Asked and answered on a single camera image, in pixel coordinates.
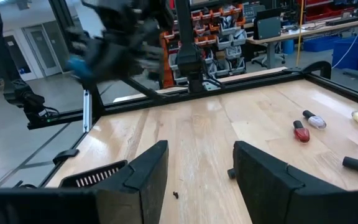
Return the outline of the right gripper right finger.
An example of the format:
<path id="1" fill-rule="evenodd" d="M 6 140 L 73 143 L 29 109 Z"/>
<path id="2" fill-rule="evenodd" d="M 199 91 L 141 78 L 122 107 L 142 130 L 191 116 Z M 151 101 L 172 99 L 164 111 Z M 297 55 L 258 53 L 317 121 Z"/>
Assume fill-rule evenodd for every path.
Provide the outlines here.
<path id="1" fill-rule="evenodd" d="M 347 191 L 236 141 L 233 169 L 253 223 L 358 223 L 358 190 Z"/>

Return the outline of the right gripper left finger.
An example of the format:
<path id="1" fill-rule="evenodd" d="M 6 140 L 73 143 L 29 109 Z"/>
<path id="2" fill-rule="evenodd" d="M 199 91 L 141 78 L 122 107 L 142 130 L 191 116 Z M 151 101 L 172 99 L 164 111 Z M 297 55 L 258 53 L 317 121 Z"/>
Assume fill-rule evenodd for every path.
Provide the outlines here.
<path id="1" fill-rule="evenodd" d="M 0 223 L 158 223 L 168 142 L 134 160 L 64 178 L 57 188 L 0 189 Z"/>

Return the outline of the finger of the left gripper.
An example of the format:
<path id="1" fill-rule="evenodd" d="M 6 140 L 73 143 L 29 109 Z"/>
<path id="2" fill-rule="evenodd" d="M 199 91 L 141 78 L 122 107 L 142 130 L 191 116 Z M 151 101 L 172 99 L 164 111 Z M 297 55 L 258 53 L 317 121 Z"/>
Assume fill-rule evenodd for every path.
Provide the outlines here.
<path id="1" fill-rule="evenodd" d="M 68 37 L 68 50 L 73 55 L 84 56 L 87 49 L 87 41 L 90 35 L 87 31 L 77 27 L 69 27 L 65 30 Z"/>
<path id="2" fill-rule="evenodd" d="M 97 87 L 97 84 L 104 82 L 105 79 L 93 73 L 80 73 L 79 82 L 85 90 L 91 90 Z"/>

